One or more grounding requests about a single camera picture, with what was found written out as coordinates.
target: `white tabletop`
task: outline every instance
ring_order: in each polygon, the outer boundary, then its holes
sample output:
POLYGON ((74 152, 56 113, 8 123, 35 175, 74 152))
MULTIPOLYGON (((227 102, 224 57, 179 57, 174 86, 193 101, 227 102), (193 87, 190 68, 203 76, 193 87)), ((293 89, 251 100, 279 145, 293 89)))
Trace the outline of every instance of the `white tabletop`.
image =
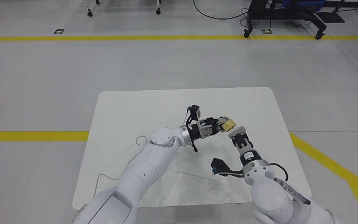
MULTIPOLYGON (((270 88, 207 88, 197 90, 154 90, 103 92, 83 156, 72 205, 80 209, 91 201, 99 173, 118 177, 140 147, 137 136, 150 137, 161 127, 182 125, 187 106, 200 106, 201 118, 227 116, 245 126, 254 148, 268 162, 287 169, 289 183, 310 197, 306 177, 286 125, 270 88)), ((140 207, 251 202, 251 187, 243 179, 212 176, 214 157, 232 170, 242 168, 239 154, 226 133, 199 139, 178 150, 163 177, 151 186, 140 207)), ((284 178, 274 167, 276 175, 284 178)), ((116 181, 101 177, 97 192, 116 181)))

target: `gray floor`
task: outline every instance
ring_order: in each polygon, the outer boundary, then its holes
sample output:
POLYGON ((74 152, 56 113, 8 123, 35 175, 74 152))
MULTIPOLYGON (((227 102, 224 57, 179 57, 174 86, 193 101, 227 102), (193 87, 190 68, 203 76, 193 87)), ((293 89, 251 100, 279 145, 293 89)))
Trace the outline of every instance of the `gray floor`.
MULTIPOLYGON (((81 0, 4 1, 1 36, 243 34, 239 20, 215 21, 190 0, 111 0, 86 16, 81 0)), ((233 16, 249 1, 203 1, 233 16)), ((356 35, 356 11, 329 35, 356 35)), ((313 35, 273 22, 274 35, 313 35)), ((260 21, 253 35, 262 35, 260 21)), ((358 175, 358 41, 0 42, 0 130, 89 130, 102 91, 252 87, 273 89, 288 130, 358 175)), ((0 223, 70 223, 86 143, 0 142, 0 223)), ((313 198, 356 223, 348 184, 297 150, 313 198)), ((253 204, 141 208, 138 223, 257 223, 253 204)))

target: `yellow floor line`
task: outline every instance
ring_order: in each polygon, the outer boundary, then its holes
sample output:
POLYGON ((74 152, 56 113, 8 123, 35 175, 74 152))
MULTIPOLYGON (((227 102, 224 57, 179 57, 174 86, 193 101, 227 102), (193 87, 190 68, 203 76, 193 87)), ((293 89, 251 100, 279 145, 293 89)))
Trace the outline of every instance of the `yellow floor line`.
MULTIPOLYGON (((17 41, 120 41, 120 40, 316 40, 309 35, 144 35, 144 36, 0 36, 2 42, 17 41)), ((324 36, 321 40, 358 40, 358 35, 324 36)))
POLYGON ((85 142, 88 132, 0 132, 0 142, 85 142))
MULTIPOLYGON (((0 132, 0 142, 85 142, 89 132, 0 132)), ((358 201, 358 177, 319 150, 290 133, 293 145, 349 183, 358 201)))
POLYGON ((336 161, 332 160, 325 154, 321 153, 308 143, 304 142, 302 139, 298 138, 294 134, 290 133, 293 145, 306 153, 308 156, 315 159, 317 162, 325 166, 327 169, 331 170, 333 173, 337 174, 345 181, 348 182, 349 186, 351 187, 353 194, 358 202, 358 176, 354 173, 349 171, 348 169, 341 166, 336 161))

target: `cart wheel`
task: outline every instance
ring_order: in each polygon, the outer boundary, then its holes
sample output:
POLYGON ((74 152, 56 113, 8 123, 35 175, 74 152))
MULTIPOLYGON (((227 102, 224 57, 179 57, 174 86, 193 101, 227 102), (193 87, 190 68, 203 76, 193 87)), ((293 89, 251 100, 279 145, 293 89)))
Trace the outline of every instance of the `cart wheel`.
POLYGON ((316 39, 316 40, 319 40, 319 39, 322 38, 323 35, 324 35, 324 34, 323 34, 322 32, 317 31, 317 34, 315 35, 315 39, 316 39))

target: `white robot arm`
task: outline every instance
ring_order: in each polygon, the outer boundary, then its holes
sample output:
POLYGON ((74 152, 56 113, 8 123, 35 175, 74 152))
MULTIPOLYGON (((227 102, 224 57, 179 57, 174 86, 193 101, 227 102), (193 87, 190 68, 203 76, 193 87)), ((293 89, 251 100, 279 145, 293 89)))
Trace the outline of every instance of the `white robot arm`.
POLYGON ((275 177, 270 164, 253 148, 244 127, 234 128, 229 138, 240 153, 243 169, 231 171, 224 161, 215 158, 211 163, 213 174, 244 178, 252 186, 251 197, 257 207, 253 214, 261 224, 340 224, 330 211, 275 177))
POLYGON ((196 105, 188 110, 186 125, 155 131, 118 183, 95 196, 76 215, 73 224, 134 224, 141 198, 165 173, 180 146, 191 144, 197 151, 194 140, 233 128, 234 123, 226 117, 199 120, 200 110, 196 105))
MULTIPOLYGON (((147 189, 166 171, 180 146, 218 132, 228 132, 235 123, 227 117, 199 120, 200 110, 193 105, 186 125, 162 128, 153 133, 143 150, 129 164, 117 184, 100 192, 75 217, 74 224, 134 224, 138 204, 147 189)), ((240 153, 243 169, 232 171, 220 159, 213 159, 213 174, 244 178, 252 186, 254 216, 261 224, 341 224, 333 214, 302 196, 288 183, 275 177, 275 171, 253 148, 244 127, 229 133, 240 153)))

